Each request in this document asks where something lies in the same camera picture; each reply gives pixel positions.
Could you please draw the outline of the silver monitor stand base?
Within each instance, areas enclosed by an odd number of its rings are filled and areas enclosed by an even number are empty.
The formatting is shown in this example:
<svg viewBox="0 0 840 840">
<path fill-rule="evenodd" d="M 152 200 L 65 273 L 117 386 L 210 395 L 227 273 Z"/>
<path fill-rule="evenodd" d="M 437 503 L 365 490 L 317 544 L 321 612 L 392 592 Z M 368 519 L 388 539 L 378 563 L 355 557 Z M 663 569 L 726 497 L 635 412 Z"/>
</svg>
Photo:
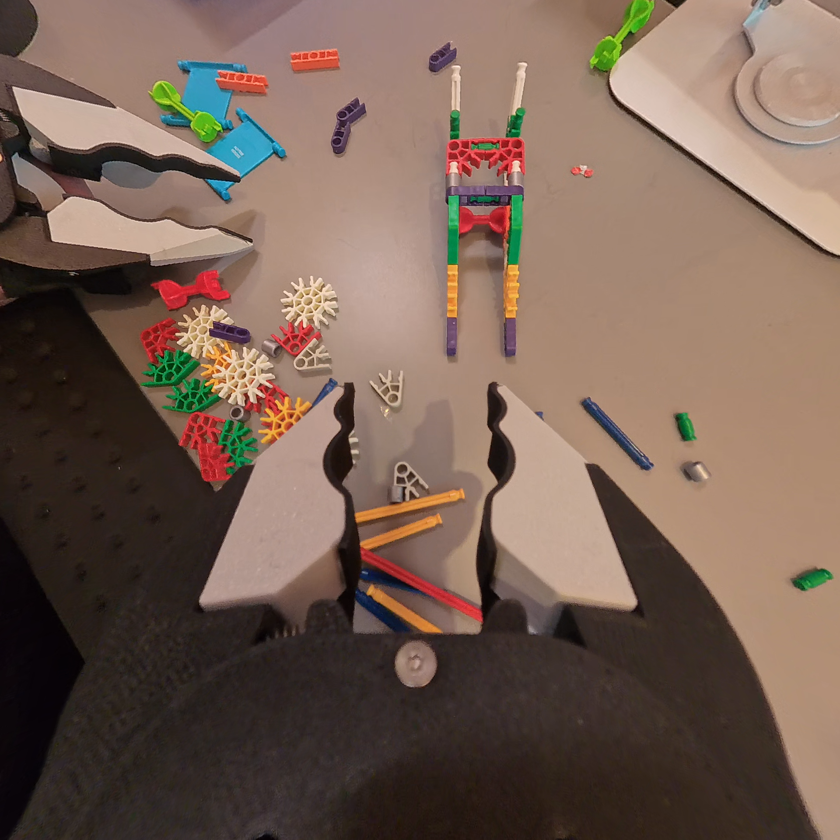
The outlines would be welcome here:
<svg viewBox="0 0 840 840">
<path fill-rule="evenodd" d="M 838 256 L 838 2 L 684 2 L 609 83 L 627 109 Z"/>
</svg>

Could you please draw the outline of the blue toy panel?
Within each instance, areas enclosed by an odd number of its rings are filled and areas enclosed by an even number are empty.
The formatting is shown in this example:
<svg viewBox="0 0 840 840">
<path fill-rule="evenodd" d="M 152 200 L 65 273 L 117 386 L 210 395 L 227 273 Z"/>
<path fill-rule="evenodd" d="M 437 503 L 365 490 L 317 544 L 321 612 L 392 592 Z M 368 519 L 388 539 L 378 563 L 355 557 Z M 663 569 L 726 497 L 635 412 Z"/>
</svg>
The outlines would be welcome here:
<svg viewBox="0 0 840 840">
<path fill-rule="evenodd" d="M 182 101 L 192 111 L 211 113 L 223 127 L 231 130 L 234 124 L 227 119 L 233 92 L 221 89 L 216 82 L 219 70 L 246 73 L 242 64 L 180 59 L 177 66 L 188 73 Z"/>
<path fill-rule="evenodd" d="M 236 109 L 241 124 L 212 144 L 206 152 L 236 169 L 241 178 L 268 160 L 271 155 L 283 159 L 286 150 L 242 108 Z"/>
</svg>

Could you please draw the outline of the pile of colourful toy rods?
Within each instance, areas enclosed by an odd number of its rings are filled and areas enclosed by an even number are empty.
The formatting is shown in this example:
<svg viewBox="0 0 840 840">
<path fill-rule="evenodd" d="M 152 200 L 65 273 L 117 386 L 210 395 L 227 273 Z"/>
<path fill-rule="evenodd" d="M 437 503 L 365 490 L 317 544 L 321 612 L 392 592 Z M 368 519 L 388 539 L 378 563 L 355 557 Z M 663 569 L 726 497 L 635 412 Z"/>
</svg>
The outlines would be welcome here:
<svg viewBox="0 0 840 840">
<path fill-rule="evenodd" d="M 363 510 L 361 632 L 477 634 L 476 530 L 462 489 Z"/>
</svg>

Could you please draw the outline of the colourful toy construction model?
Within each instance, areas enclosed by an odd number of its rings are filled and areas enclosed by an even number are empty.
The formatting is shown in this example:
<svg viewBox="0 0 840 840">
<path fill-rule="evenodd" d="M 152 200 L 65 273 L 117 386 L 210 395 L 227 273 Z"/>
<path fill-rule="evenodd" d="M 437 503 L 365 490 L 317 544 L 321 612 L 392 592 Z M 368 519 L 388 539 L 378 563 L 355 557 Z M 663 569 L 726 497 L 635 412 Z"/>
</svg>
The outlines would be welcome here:
<svg viewBox="0 0 840 840">
<path fill-rule="evenodd" d="M 522 107 L 528 65 L 517 66 L 504 136 L 463 139 L 460 136 L 460 67 L 451 76 L 449 140 L 446 151 L 447 327 L 446 354 L 458 348 L 459 242 L 477 227 L 502 238 L 503 351 L 517 352 L 519 262 L 522 241 L 525 145 Z"/>
</svg>

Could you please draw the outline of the pile of colourful toy connectors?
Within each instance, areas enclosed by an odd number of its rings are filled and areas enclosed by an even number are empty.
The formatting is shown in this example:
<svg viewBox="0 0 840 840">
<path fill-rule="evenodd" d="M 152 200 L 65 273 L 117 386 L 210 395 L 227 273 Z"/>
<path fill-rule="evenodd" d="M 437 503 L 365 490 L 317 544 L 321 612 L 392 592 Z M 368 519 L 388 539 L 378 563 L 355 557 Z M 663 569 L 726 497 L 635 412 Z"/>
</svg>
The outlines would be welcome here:
<svg viewBox="0 0 840 840">
<path fill-rule="evenodd" d="M 203 305 L 142 331 L 150 362 L 140 384 L 161 389 L 164 410 L 185 416 L 180 446 L 196 454 L 202 478 L 217 485 L 312 405 L 279 387 L 274 363 L 261 350 L 212 338 L 213 321 L 235 324 L 225 309 Z"/>
</svg>

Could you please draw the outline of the red bow-shaped toy piece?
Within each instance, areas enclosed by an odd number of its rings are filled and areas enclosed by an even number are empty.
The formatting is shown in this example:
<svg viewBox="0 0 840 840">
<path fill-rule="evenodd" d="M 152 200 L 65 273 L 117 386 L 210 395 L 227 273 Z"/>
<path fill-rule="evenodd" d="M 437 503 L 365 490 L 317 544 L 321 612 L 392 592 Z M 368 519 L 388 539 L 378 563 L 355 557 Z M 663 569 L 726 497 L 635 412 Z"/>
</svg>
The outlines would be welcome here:
<svg viewBox="0 0 840 840">
<path fill-rule="evenodd" d="M 157 290 L 168 310 L 184 308 L 193 298 L 210 301 L 230 299 L 230 292 L 223 288 L 219 273 L 208 269 L 198 273 L 191 285 L 181 285 L 170 279 L 163 279 L 151 284 Z"/>
</svg>

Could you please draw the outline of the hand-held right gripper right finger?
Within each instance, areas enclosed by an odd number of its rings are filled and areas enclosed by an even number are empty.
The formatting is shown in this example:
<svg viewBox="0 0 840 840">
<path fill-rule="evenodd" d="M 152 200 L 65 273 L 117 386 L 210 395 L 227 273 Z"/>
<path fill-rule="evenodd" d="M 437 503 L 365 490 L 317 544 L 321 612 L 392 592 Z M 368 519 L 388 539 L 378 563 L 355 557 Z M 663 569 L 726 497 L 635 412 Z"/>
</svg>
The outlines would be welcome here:
<svg viewBox="0 0 840 840">
<path fill-rule="evenodd" d="M 528 610 L 573 603 L 633 610 L 634 588 L 585 458 L 506 386 L 487 394 L 497 484 L 480 524 L 480 597 Z"/>
</svg>

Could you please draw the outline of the white snowflake toy connector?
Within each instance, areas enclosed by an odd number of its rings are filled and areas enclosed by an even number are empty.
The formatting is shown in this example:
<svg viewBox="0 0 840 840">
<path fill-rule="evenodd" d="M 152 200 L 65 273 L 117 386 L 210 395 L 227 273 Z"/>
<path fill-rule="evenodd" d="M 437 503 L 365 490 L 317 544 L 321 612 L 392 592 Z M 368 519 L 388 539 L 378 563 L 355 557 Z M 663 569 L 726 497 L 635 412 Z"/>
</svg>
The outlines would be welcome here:
<svg viewBox="0 0 840 840">
<path fill-rule="evenodd" d="M 292 282 L 291 291 L 283 292 L 281 302 L 283 316 L 297 328 L 318 328 L 338 315 L 337 293 L 320 277 L 300 277 Z"/>
</svg>

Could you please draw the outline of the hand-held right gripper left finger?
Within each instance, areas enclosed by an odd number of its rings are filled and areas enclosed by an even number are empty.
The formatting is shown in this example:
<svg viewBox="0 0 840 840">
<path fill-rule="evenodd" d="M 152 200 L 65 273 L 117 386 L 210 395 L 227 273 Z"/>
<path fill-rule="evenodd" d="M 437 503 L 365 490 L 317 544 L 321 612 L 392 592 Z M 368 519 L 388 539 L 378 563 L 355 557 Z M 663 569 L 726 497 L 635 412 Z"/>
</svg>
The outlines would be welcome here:
<svg viewBox="0 0 840 840">
<path fill-rule="evenodd" d="M 248 481 L 199 598 L 204 610 L 321 599 L 354 609 L 360 538 L 343 486 L 354 384 L 336 386 L 245 471 Z"/>
</svg>

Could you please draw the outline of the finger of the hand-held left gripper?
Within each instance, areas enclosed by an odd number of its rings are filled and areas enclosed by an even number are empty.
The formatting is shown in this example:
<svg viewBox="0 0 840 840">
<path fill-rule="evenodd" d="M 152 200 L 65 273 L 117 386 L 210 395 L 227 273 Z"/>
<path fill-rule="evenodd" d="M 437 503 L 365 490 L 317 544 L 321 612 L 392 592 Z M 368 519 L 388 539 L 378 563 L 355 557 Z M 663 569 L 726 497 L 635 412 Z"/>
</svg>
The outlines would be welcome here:
<svg viewBox="0 0 840 840">
<path fill-rule="evenodd" d="M 154 173 L 240 181 L 231 165 L 120 108 L 20 87 L 12 93 L 30 138 L 49 149 L 62 172 L 97 181 L 104 164 L 120 161 Z"/>
<path fill-rule="evenodd" d="M 81 196 L 66 197 L 48 211 L 47 221 L 54 242 L 134 252 L 148 256 L 153 266 L 236 256 L 253 248 L 250 238 L 220 227 L 138 219 Z"/>
</svg>

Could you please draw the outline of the lime green toy piece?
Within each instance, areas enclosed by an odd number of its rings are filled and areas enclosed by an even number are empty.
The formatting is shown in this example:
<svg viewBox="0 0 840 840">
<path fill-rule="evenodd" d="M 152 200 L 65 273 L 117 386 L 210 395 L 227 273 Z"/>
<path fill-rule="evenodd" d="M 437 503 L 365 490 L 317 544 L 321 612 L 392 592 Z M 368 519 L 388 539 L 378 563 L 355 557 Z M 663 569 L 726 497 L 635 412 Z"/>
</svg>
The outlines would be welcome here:
<svg viewBox="0 0 840 840">
<path fill-rule="evenodd" d="M 645 26 L 653 13 L 655 1 L 632 1 L 625 9 L 622 26 L 615 35 L 604 37 L 595 47 L 590 68 L 609 71 L 614 68 L 623 51 L 623 42 Z"/>
<path fill-rule="evenodd" d="M 179 113 L 188 122 L 199 140 L 213 142 L 223 131 L 222 124 L 205 111 L 192 111 L 182 101 L 175 87 L 168 81 L 158 80 L 149 91 L 150 97 L 162 108 Z"/>
</svg>

